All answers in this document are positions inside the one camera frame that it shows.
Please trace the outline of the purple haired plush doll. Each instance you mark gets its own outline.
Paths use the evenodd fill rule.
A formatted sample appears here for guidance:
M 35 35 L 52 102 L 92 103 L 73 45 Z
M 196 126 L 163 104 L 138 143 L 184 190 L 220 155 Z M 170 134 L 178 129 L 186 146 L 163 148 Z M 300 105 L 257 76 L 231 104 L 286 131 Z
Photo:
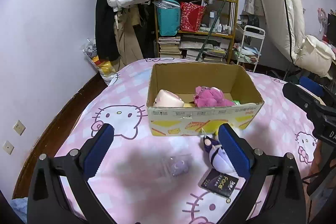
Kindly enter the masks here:
M 234 173 L 235 169 L 224 151 L 222 145 L 215 139 L 208 136 L 203 137 L 205 151 L 209 155 L 209 161 L 212 167 L 220 173 Z

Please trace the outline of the green tissue pack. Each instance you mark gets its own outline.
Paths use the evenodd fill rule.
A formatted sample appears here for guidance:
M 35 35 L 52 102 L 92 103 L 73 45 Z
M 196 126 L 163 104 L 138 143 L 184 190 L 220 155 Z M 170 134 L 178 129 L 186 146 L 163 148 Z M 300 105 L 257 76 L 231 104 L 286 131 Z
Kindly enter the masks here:
M 243 105 L 240 101 L 237 100 L 233 100 L 233 102 L 235 103 L 235 105 Z

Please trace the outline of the clear bag purple charm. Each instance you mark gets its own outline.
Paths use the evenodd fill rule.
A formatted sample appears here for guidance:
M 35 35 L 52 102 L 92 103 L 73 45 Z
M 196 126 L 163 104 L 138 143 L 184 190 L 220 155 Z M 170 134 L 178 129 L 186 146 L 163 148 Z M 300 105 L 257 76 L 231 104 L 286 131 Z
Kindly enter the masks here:
M 163 170 L 169 177 L 187 174 L 191 169 L 193 158 L 191 154 L 175 155 L 162 159 Z

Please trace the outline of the pink plush bear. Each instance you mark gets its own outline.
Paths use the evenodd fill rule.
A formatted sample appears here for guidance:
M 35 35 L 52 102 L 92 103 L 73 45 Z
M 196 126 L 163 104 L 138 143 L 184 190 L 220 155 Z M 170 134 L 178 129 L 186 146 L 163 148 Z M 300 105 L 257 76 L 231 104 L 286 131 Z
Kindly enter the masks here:
M 224 93 L 216 87 L 197 86 L 194 94 L 196 107 L 231 107 L 235 103 L 225 98 Z

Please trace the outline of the pink swirl yellow plush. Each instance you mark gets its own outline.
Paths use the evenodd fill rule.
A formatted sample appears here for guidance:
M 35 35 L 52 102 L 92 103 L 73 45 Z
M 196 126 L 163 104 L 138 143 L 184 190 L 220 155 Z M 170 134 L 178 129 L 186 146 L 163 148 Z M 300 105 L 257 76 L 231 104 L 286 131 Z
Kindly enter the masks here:
M 195 107 L 193 103 L 185 103 L 176 94 L 161 89 L 153 103 L 154 107 Z

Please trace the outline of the pink Hello Kitty bedsheet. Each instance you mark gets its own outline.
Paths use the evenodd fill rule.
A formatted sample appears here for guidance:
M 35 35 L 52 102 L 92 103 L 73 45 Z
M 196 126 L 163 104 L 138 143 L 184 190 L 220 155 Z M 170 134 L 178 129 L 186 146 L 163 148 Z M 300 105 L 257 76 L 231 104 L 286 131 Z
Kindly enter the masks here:
M 118 223 L 216 223 L 227 211 L 244 184 L 229 198 L 201 188 L 211 169 L 202 134 L 154 136 L 147 114 L 147 94 L 154 64 L 180 63 L 172 58 L 144 59 L 122 68 L 109 86 L 83 111 L 58 155 L 80 148 L 105 124 L 115 137 L 89 185 L 98 200 Z M 268 155 L 294 155 L 302 176 L 309 173 L 318 140 L 306 114 L 282 94 L 284 82 L 248 73 L 264 104 L 245 129 L 234 127 L 251 147 Z M 191 154 L 187 174 L 169 177 L 162 159 Z

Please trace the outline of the cream folded mattress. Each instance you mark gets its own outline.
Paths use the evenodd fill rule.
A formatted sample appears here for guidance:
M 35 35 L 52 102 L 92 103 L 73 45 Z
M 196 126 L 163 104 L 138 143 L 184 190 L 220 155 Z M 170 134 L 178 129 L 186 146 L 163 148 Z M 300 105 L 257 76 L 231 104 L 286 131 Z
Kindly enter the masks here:
M 301 0 L 261 0 L 268 35 L 275 47 L 293 65 L 319 77 L 328 77 L 335 61 L 332 49 L 305 33 Z

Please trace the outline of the wooden bookshelf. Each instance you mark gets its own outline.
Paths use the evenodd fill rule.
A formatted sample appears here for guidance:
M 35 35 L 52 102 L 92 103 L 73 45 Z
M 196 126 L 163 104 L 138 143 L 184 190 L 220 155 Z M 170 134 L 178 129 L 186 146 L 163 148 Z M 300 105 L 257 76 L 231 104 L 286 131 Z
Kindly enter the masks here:
M 156 0 L 154 7 L 155 36 L 158 54 L 168 57 L 163 40 L 177 36 L 184 42 L 186 35 L 204 38 L 194 60 L 201 60 L 211 36 L 229 40 L 220 62 L 229 63 L 234 45 L 238 0 Z

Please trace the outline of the green pole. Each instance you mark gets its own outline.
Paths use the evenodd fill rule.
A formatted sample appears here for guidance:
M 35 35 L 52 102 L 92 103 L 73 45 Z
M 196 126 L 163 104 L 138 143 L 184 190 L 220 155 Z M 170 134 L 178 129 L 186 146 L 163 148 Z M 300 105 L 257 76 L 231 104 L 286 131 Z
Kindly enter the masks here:
M 204 49 L 205 49 L 205 46 L 206 46 L 206 44 L 207 44 L 207 42 L 208 42 L 210 36 L 213 34 L 213 30 L 214 30 L 214 28 L 215 28 L 215 23 L 218 21 L 219 16 L 221 15 L 222 10 L 223 10 L 223 8 L 224 8 L 226 2 L 227 2 L 227 0 L 223 0 L 223 1 L 222 1 L 222 4 L 221 4 L 221 6 L 220 6 L 220 9 L 219 9 L 218 12 L 217 12 L 217 15 L 216 15 L 216 17 L 215 17 L 215 19 L 214 19 L 214 21 L 213 21 L 213 24 L 211 25 L 211 28 L 210 28 L 210 30 L 209 30 L 209 32 L 208 32 L 208 35 L 206 36 L 206 39 L 205 39 L 205 41 L 203 42 L 202 47 L 201 47 L 201 49 L 199 50 L 199 53 L 198 53 L 198 55 L 197 55 L 197 57 L 196 57 L 196 59 L 195 59 L 196 61 L 198 61 L 198 60 L 201 58 L 201 55 L 202 55 L 202 53 L 203 53 L 203 51 L 204 51 Z

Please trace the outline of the red gift bag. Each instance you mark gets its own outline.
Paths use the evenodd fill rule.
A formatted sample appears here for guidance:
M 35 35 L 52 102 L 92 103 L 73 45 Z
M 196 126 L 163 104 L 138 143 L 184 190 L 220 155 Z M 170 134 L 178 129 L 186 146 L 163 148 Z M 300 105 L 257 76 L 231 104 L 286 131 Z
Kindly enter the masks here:
M 205 10 L 205 6 L 191 2 L 182 2 L 180 30 L 185 32 L 197 32 L 201 26 Z

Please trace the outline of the stack of books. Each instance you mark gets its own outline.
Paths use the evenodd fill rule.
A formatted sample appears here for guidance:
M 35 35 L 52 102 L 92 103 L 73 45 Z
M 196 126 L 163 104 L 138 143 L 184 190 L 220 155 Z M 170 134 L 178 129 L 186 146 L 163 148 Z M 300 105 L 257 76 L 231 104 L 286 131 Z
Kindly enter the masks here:
M 181 58 L 180 36 L 158 38 L 159 57 Z

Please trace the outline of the teal storage bag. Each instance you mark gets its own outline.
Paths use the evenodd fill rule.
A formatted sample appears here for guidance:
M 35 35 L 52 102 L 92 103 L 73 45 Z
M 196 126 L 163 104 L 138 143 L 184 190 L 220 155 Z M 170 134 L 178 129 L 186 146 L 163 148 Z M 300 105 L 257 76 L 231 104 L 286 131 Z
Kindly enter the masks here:
M 159 34 L 175 36 L 181 21 L 181 6 L 176 0 L 159 0 L 154 5 L 157 9 Z

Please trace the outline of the black hanging coat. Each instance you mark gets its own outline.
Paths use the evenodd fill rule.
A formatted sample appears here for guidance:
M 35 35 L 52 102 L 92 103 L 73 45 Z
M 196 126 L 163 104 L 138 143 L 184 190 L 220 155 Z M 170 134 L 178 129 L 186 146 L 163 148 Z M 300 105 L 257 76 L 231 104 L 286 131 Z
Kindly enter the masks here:
M 115 14 L 107 0 L 96 1 L 94 35 L 99 59 L 115 61 L 120 57 L 114 34 Z

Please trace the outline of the lower wall socket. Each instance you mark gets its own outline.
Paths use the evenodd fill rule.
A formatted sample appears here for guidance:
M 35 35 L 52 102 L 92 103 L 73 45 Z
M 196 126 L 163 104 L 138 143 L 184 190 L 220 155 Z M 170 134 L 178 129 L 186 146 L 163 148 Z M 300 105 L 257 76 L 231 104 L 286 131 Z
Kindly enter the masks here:
M 5 141 L 5 143 L 3 144 L 3 150 L 8 153 L 9 155 L 12 154 L 13 150 L 14 150 L 14 146 L 7 140 Z

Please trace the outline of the wall socket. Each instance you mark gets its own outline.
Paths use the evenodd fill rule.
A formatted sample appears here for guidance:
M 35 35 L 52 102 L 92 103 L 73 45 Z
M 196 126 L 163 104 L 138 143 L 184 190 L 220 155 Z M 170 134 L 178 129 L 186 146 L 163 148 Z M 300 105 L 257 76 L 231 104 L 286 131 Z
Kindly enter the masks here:
M 14 150 L 14 146 L 7 140 L 5 141 L 5 143 L 3 144 L 3 150 L 8 153 L 9 155 L 12 154 L 13 150 Z
M 17 120 L 16 124 L 13 126 L 13 129 L 17 134 L 22 135 L 26 127 L 20 120 Z

